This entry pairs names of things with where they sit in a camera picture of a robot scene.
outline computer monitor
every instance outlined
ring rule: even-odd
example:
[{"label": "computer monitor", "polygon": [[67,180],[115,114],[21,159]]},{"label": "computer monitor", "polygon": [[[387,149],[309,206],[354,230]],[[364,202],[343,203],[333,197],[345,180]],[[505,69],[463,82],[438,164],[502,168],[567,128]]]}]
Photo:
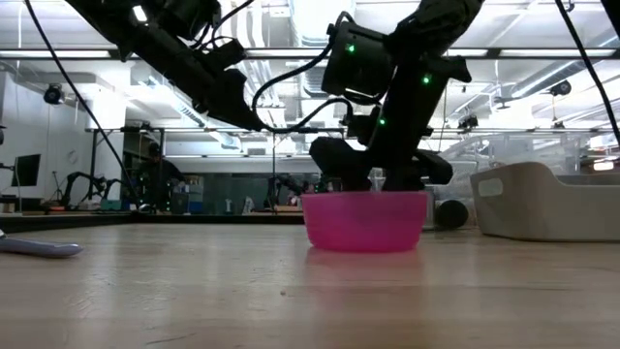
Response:
[{"label": "computer monitor", "polygon": [[40,163],[41,154],[17,157],[15,159],[15,171],[13,172],[11,185],[13,187],[37,186]]}]

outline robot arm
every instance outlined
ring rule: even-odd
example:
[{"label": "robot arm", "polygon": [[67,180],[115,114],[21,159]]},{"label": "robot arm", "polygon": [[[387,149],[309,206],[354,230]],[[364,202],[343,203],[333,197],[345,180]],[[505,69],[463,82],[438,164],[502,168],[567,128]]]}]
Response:
[{"label": "robot arm", "polygon": [[[209,54],[189,48],[220,13],[217,0],[67,0],[99,33],[118,46],[120,59],[137,54],[193,101],[198,112],[232,125],[260,131],[263,124],[243,100],[246,77],[228,69],[246,55],[237,40]],[[133,8],[140,6],[147,21]]]},{"label": "robot arm", "polygon": [[[208,111],[213,118],[248,130],[264,127],[243,99],[246,77],[236,69],[227,70],[246,57],[240,43],[232,40],[205,54],[179,39],[193,40],[216,21],[220,14],[216,0],[67,1],[118,46],[121,60],[137,54],[192,98],[198,112]],[[322,90],[363,105],[379,105],[387,96],[376,122],[366,123],[367,130],[361,132],[369,137],[363,154],[352,154],[344,140],[311,149],[324,173],[342,177],[342,170],[355,183],[352,187],[365,188],[372,167],[393,172],[411,168],[448,80],[471,80],[462,58],[442,55],[474,21],[483,1],[422,0],[389,35],[351,21],[330,26],[332,52]],[[141,6],[146,20],[134,15],[135,6]],[[339,169],[345,158],[355,163]]]},{"label": "robot arm", "polygon": [[95,186],[95,189],[97,189],[97,192],[101,193],[102,191],[105,190],[105,187],[106,187],[105,178],[103,177],[97,178],[90,174],[74,172],[72,174],[67,175],[67,187],[65,188],[65,193],[62,195],[62,198],[60,199],[60,203],[59,203],[61,206],[66,207],[71,202],[71,191],[74,187],[74,183],[76,182],[76,179],[80,177],[88,179],[90,184]]},{"label": "robot arm", "polygon": [[282,186],[287,187],[299,197],[303,194],[303,187],[297,184],[289,175],[277,174],[276,176],[270,177],[267,180],[267,195],[264,201],[268,203],[271,209],[275,209],[275,206],[279,205],[278,198],[280,197],[280,189],[282,189]]},{"label": "robot arm", "polygon": [[129,184],[120,180],[120,179],[110,179],[108,181],[106,181],[106,189],[104,191],[104,195],[101,197],[102,199],[106,200],[108,198],[109,195],[109,190],[112,188],[112,185],[114,185],[114,183],[118,183],[121,188],[124,186],[126,188],[129,187]]}]

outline fluorescent light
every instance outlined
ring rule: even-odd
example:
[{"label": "fluorescent light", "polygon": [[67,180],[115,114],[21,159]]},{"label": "fluorescent light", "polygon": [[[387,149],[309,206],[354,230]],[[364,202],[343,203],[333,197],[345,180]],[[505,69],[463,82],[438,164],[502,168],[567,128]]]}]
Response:
[{"label": "fluorescent light", "polygon": [[245,157],[245,155],[207,155],[207,157],[210,158],[217,158],[217,159],[234,159],[234,158],[242,158]]},{"label": "fluorescent light", "polygon": [[155,78],[153,78],[153,76],[148,76],[148,80],[153,82],[153,84],[157,86],[161,85],[161,83],[159,83]]},{"label": "fluorescent light", "polygon": [[312,59],[322,48],[247,48],[248,58]]},{"label": "fluorescent light", "polygon": [[614,165],[612,162],[603,162],[594,164],[594,171],[609,171],[613,170]]},{"label": "fluorescent light", "polygon": [[165,155],[164,157],[169,159],[198,159],[202,158],[202,155]]},{"label": "fluorescent light", "polygon": [[609,162],[609,161],[616,161],[616,160],[618,160],[617,156],[606,156],[605,158],[595,160],[594,162],[600,163],[600,162]]},{"label": "fluorescent light", "polygon": [[145,22],[147,20],[142,6],[134,6],[134,15],[136,15],[136,19],[139,21]]},{"label": "fluorescent light", "polygon": [[463,56],[463,57],[482,57],[488,52],[487,49],[472,49],[472,48],[450,48],[444,55],[450,56]]},{"label": "fluorescent light", "polygon": [[206,132],[202,128],[175,128],[175,129],[166,129],[168,133],[204,133]]},{"label": "fluorescent light", "polygon": [[[616,50],[608,48],[589,48],[585,50],[589,57],[609,57]],[[581,56],[578,49],[502,49],[500,56],[510,57],[575,57]]]},{"label": "fluorescent light", "polygon": [[[57,50],[58,58],[109,58],[106,50]],[[47,50],[0,50],[0,58],[49,58]]]}]

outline black ball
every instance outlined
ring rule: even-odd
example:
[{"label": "black ball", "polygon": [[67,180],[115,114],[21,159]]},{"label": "black ball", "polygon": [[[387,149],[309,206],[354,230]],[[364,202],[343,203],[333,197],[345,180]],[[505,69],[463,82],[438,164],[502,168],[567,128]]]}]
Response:
[{"label": "black ball", "polygon": [[457,200],[443,202],[435,209],[435,224],[442,230],[458,229],[467,223],[469,210]]}]

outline camera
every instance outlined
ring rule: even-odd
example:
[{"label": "camera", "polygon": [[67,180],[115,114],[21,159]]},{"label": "camera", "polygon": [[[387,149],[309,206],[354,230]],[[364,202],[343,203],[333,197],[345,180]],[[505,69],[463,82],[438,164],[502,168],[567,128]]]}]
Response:
[{"label": "camera", "polygon": [[51,83],[43,95],[43,100],[47,104],[59,106],[65,103],[65,93],[62,91],[62,85],[59,83]]}]

